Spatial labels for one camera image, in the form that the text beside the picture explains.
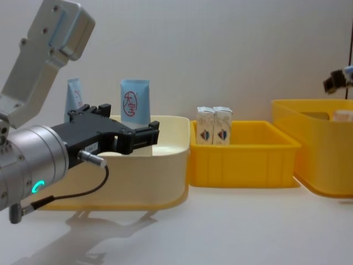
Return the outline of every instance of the white background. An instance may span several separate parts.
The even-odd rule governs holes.
[[[1,87],[40,3],[1,1]],[[270,119],[273,99],[327,97],[323,80],[348,61],[352,0],[81,3],[97,23],[86,51],[59,72],[30,123],[62,122],[66,80],[76,76],[84,101],[110,103],[113,114],[120,80],[138,78],[151,80],[152,114],[194,118],[197,106],[224,105],[235,119]]]

